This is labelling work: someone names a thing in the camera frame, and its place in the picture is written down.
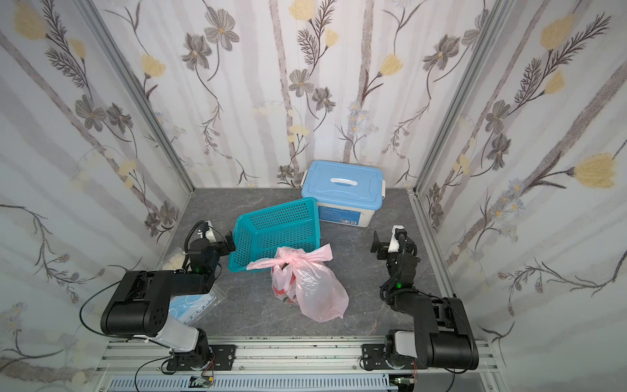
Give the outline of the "pink plastic bag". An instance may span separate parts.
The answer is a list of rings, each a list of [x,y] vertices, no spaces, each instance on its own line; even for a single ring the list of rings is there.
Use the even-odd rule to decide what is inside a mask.
[[[247,270],[269,270],[277,299],[297,305],[303,315],[315,322],[326,323],[343,318],[349,305],[346,289],[326,265],[332,259],[329,244],[310,253],[281,247],[273,257],[250,263]]]

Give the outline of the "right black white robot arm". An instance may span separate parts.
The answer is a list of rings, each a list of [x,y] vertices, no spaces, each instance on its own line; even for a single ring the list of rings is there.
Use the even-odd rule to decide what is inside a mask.
[[[387,243],[375,233],[371,252],[385,262],[389,274],[380,286],[380,299],[391,310],[411,317],[413,329],[391,329],[384,343],[362,345],[360,367],[366,371],[441,368],[454,374],[477,369],[479,351],[461,299],[439,297],[415,286],[421,260],[408,232],[395,226]]]

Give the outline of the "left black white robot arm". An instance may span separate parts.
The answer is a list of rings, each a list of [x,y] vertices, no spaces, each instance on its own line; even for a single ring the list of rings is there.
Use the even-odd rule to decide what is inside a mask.
[[[101,316],[101,333],[146,339],[169,349],[168,372],[204,371],[215,364],[207,334],[170,315],[171,299],[206,295],[217,280],[220,258],[236,251],[233,234],[211,239],[213,227],[199,221],[184,242],[184,261],[176,270],[128,271]]]

